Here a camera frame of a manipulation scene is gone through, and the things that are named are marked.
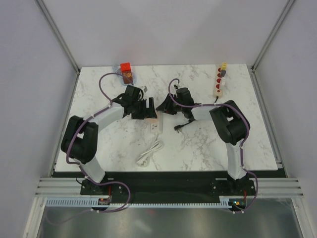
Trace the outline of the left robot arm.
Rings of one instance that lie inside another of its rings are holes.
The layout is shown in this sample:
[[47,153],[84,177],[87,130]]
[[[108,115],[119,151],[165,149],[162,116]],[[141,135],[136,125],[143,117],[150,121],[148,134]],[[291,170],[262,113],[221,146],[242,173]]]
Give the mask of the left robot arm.
[[110,100],[109,105],[86,118],[72,116],[68,121],[61,151],[66,154],[68,164],[77,165],[92,181],[91,188],[98,195],[107,193],[109,188],[104,180],[106,173],[96,158],[99,133],[126,116],[138,120],[157,119],[154,99],[145,99],[144,94],[141,88],[128,85],[124,93]]

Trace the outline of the pink adapter plug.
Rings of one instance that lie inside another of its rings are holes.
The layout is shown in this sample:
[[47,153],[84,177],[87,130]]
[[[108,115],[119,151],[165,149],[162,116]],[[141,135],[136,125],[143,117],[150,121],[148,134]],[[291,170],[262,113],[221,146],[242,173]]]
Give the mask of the pink adapter plug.
[[145,121],[149,124],[157,123],[159,122],[158,118],[146,118]]

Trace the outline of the dark red carp adapter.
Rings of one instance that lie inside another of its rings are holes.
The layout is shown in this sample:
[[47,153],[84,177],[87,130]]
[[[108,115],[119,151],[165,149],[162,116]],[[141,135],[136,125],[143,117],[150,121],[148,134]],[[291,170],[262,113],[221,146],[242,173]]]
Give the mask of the dark red carp adapter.
[[123,79],[124,85],[127,85],[127,84],[133,85],[132,71],[130,71],[130,70],[122,71],[122,79]]

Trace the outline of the red socket cube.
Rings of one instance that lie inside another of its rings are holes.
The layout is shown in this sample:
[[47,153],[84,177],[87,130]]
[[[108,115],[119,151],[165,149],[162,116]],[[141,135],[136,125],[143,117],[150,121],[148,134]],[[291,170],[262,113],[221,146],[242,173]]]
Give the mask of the red socket cube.
[[121,71],[131,71],[131,65],[129,62],[121,63],[120,69]]

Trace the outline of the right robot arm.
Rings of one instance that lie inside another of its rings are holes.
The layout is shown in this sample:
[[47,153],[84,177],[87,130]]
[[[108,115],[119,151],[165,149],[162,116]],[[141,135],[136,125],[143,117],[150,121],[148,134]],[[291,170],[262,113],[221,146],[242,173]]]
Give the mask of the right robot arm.
[[212,121],[220,139],[226,145],[227,173],[232,178],[227,182],[228,192],[238,195],[245,189],[245,184],[241,180],[247,175],[243,163],[243,144],[249,136],[251,127],[233,100],[219,105],[195,103],[189,89],[184,87],[177,89],[174,95],[169,93],[156,110],[169,115],[181,112],[189,123]]

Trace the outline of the white power strip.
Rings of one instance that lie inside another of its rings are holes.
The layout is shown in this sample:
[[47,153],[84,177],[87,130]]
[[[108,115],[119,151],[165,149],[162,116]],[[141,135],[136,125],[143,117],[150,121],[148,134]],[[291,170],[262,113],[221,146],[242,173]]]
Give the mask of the white power strip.
[[162,134],[163,133],[163,114],[157,112],[157,117],[159,122],[150,124],[150,133],[151,134]]

